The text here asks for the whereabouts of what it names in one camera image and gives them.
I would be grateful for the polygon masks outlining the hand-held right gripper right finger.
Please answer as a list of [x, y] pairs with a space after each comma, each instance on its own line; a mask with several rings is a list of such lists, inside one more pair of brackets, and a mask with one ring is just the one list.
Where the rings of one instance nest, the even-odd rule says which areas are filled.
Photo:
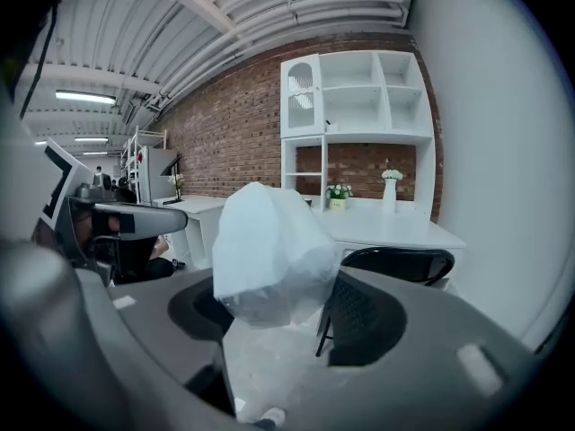
[[538, 366], [521, 342], [455, 295], [356, 268], [340, 277], [396, 299], [405, 331], [371, 365], [328, 368], [317, 391], [287, 407], [286, 430], [480, 430]]

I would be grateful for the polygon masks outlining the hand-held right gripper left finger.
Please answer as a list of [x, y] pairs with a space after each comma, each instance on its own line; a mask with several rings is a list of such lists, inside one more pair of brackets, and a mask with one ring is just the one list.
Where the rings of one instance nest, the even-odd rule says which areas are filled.
[[135, 300], [119, 313], [166, 373], [204, 403], [236, 415], [223, 348], [234, 317], [213, 296], [210, 268], [116, 286], [109, 294]]

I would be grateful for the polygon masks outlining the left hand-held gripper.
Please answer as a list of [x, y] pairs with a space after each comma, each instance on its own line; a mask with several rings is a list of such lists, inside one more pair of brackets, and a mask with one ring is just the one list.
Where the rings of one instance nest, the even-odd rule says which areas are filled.
[[188, 223], [177, 209], [114, 201], [109, 176], [92, 172], [51, 139], [43, 154], [57, 174], [31, 239], [73, 268], [95, 272], [106, 286], [119, 269], [118, 241], [176, 233]]

